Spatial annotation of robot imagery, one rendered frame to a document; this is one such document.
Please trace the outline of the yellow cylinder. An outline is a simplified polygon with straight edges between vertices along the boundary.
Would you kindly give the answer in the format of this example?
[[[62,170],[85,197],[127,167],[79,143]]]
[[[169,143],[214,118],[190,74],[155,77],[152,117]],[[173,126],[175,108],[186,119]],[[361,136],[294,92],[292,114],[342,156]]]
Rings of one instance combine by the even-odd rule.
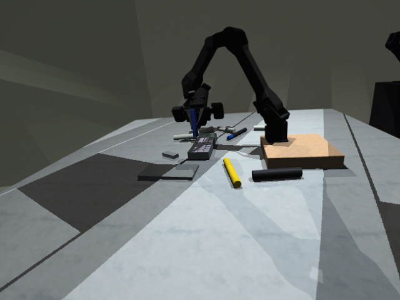
[[[236,188],[240,187],[241,186],[241,182],[240,182],[239,177],[238,177],[236,171],[234,170],[233,165],[231,164],[229,158],[225,157],[223,159],[223,162],[224,162],[224,165],[225,165],[225,167],[226,167],[226,169],[227,169],[227,171],[229,173],[229,176],[231,178],[231,181],[232,181],[234,187],[236,187]]]

